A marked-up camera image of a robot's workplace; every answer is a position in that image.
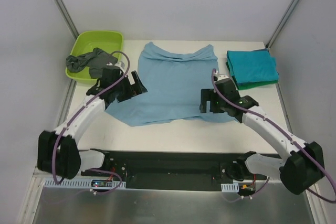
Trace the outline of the light blue t shirt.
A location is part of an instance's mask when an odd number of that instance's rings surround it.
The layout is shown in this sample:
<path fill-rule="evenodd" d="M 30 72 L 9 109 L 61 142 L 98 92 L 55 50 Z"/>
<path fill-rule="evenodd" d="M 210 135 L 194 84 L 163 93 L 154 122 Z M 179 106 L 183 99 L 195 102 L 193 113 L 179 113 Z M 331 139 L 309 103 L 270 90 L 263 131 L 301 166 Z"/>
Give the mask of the light blue t shirt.
<path fill-rule="evenodd" d="M 144 46 L 138 75 L 147 92 L 123 102 L 114 102 L 106 113 L 129 126 L 202 120 L 226 123 L 226 113 L 201 113 L 201 90 L 211 89 L 211 73 L 218 68 L 214 47 L 207 45 L 191 54 L 175 54 L 150 42 Z"/>

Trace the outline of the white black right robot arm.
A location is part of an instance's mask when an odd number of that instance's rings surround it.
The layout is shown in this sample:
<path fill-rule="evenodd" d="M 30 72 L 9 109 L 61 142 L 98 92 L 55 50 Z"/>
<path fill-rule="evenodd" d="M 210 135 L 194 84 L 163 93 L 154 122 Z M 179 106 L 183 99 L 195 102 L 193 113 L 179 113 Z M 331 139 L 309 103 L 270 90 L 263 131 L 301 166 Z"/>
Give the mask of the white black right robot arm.
<path fill-rule="evenodd" d="M 227 170 L 233 179 L 242 181 L 253 174 L 280 180 L 293 194 L 299 195 L 325 174 L 323 151 L 316 142 L 292 135 L 277 125 L 252 97 L 240 96 L 231 78 L 214 71 L 211 89 L 201 90 L 202 113 L 226 113 L 261 136 L 277 152 L 269 157 L 250 151 L 239 157 Z"/>

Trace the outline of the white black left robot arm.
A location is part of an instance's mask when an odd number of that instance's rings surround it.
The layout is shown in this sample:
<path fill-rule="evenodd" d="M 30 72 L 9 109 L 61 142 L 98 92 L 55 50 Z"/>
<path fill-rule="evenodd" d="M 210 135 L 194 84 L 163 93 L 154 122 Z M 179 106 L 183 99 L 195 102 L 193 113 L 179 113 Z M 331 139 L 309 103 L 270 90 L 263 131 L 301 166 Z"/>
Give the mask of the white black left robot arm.
<path fill-rule="evenodd" d="M 101 78 L 88 89 L 84 100 L 53 131 L 42 131 L 38 138 L 37 168 L 53 175 L 73 179 L 79 172 L 93 169 L 99 176 L 110 173 L 111 164 L 101 150 L 81 151 L 78 143 L 88 126 L 114 101 L 121 103 L 147 92 L 136 71 L 134 83 L 121 67 L 104 69 Z"/>

